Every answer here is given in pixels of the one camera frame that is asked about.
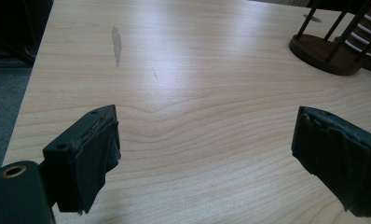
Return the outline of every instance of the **light wood desk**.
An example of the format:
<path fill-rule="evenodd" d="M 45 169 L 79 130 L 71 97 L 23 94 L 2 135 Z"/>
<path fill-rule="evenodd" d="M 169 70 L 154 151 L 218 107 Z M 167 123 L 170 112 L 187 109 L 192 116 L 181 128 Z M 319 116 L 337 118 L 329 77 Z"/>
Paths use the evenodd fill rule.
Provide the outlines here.
<path fill-rule="evenodd" d="M 300 105 L 371 132 L 371 72 L 333 76 L 288 49 L 308 12 L 246 0 L 56 0 L 5 164 L 41 162 L 82 115 L 115 104 L 120 164 L 89 214 L 56 211 L 58 223 L 371 223 L 291 153 Z M 318 11 L 323 22 L 306 34 L 325 35 L 337 15 Z"/>

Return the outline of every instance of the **grey carpet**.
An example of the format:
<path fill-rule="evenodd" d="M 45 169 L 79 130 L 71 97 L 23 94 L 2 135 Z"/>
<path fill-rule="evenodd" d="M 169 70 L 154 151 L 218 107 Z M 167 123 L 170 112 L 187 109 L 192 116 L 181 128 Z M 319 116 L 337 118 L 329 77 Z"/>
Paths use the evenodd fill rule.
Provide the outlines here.
<path fill-rule="evenodd" d="M 0 167 L 32 68 L 0 50 Z"/>

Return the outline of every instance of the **wood grain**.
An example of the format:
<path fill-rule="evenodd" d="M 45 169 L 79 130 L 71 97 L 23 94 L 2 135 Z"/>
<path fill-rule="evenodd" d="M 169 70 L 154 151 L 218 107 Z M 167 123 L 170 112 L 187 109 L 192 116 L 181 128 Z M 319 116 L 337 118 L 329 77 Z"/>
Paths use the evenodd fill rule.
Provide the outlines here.
<path fill-rule="evenodd" d="M 345 212 L 291 154 L 300 105 L 371 132 L 371 72 L 333 76 L 288 49 L 308 11 L 56 0 L 5 163 L 41 162 L 42 148 L 82 115 L 115 104 L 120 164 L 89 214 L 55 209 L 58 223 L 371 223 Z M 318 11 L 322 22 L 305 33 L 324 36 L 337 15 Z"/>

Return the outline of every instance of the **table surface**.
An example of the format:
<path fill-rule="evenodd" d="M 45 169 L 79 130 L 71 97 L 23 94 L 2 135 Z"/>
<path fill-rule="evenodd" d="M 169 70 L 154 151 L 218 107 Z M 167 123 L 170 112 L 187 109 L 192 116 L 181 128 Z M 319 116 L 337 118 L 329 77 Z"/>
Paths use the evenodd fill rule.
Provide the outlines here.
<path fill-rule="evenodd" d="M 300 105 L 371 132 L 371 72 L 330 75 L 288 49 L 308 12 L 246 0 L 56 0 L 5 164 L 41 162 L 77 119 L 115 104 L 120 164 L 89 214 L 54 208 L 58 223 L 371 223 L 292 156 Z M 337 15 L 318 10 L 306 34 L 324 36 Z"/>

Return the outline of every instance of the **wooden table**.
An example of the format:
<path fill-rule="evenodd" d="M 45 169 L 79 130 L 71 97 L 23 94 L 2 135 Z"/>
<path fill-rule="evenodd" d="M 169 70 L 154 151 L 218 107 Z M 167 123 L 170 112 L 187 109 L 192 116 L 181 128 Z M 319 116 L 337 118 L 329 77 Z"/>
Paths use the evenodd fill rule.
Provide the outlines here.
<path fill-rule="evenodd" d="M 292 156 L 300 105 L 371 132 L 371 72 L 330 75 L 288 49 L 308 12 L 246 0 L 56 0 L 5 164 L 41 162 L 82 115 L 115 104 L 120 164 L 89 214 L 54 209 L 58 223 L 371 223 Z M 337 15 L 318 11 L 323 22 L 306 34 L 325 35 Z"/>

